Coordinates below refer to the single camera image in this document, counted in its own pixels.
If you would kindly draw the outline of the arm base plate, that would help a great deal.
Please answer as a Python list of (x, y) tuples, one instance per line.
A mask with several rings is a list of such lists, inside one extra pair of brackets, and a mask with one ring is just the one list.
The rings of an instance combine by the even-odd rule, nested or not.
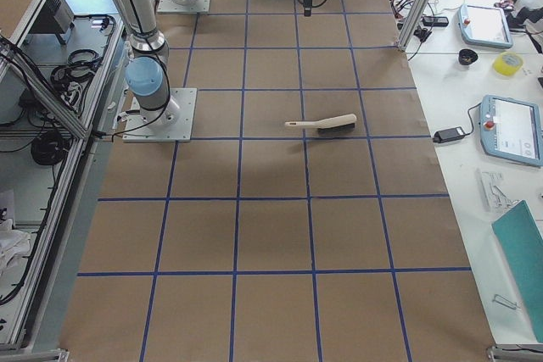
[(141, 110), (135, 97), (131, 109), (139, 110), (126, 122), (124, 142), (189, 142), (197, 100), (196, 88), (171, 88), (171, 100), (163, 114), (160, 110)]
[(207, 14), (211, 0), (160, 0), (158, 14)]

